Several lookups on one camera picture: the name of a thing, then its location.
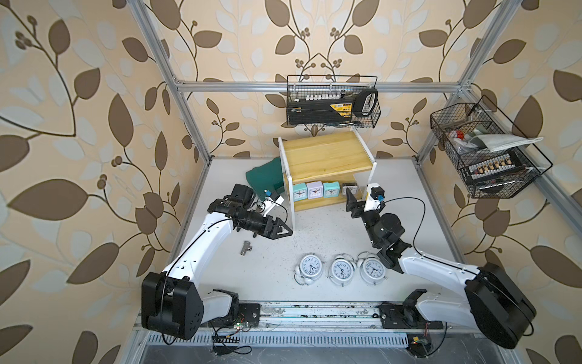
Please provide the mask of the white round clock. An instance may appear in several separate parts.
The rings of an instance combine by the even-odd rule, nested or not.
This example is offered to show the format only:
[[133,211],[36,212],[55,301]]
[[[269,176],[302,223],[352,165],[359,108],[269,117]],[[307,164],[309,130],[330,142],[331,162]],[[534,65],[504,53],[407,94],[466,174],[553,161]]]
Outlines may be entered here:
[[354,277],[356,265],[351,259],[337,256],[329,267],[329,279],[337,286],[344,288]]
[[300,286],[313,285],[323,275],[323,262],[315,254],[305,255],[295,267],[294,281]]
[[386,280],[386,268],[376,254],[362,252],[356,262],[362,280],[371,286],[377,286]]

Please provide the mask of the clear square alarm clock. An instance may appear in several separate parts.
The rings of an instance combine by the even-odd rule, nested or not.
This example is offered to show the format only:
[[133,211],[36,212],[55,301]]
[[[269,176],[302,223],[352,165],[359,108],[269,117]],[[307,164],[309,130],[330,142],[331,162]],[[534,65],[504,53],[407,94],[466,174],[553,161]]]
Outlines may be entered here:
[[359,185],[357,185],[357,183],[354,183],[354,182],[344,183],[342,185],[342,195],[346,196],[348,191],[353,196],[356,196],[360,191],[360,187],[359,187]]

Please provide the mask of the teal square alarm clock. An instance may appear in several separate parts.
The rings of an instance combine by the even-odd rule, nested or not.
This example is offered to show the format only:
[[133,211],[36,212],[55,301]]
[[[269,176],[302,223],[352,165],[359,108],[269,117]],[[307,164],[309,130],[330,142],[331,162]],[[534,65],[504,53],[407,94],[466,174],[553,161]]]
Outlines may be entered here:
[[308,188],[306,183],[294,184],[292,192],[294,202],[307,200],[308,198]]

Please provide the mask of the white square alarm clock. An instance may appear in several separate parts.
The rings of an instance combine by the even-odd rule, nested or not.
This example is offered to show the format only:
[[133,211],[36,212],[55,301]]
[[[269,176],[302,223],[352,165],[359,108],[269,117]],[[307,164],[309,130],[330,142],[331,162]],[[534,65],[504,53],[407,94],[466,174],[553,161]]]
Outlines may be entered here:
[[308,199],[314,200],[322,198],[324,195],[324,185],[321,181],[313,181],[306,184]]

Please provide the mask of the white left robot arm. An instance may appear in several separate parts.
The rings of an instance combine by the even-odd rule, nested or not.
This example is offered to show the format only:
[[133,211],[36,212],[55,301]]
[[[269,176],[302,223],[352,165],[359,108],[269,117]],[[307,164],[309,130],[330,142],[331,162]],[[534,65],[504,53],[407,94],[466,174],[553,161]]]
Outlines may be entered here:
[[141,324],[144,329],[184,340],[204,324],[228,325],[239,317],[239,296],[214,289],[198,289],[204,271],[221,244],[235,231],[250,231],[270,240],[287,238],[293,230],[281,218],[252,209],[251,187],[235,184],[230,194],[213,201],[194,238],[162,272],[150,272],[141,287]]

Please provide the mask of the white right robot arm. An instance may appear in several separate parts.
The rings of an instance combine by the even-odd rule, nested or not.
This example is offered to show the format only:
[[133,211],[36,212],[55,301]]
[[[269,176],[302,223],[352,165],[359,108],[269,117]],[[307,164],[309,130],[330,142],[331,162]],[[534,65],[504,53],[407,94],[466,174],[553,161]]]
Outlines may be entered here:
[[505,349],[514,349],[532,329],[537,311],[505,270],[495,263],[483,266],[452,262],[418,250],[403,241],[405,229],[399,217],[386,213],[385,191],[378,184],[368,188],[364,201],[346,192],[346,210],[360,218],[376,250],[373,258],[385,269],[431,281],[453,292],[449,300],[417,289],[403,301],[406,318],[447,322],[479,330]]

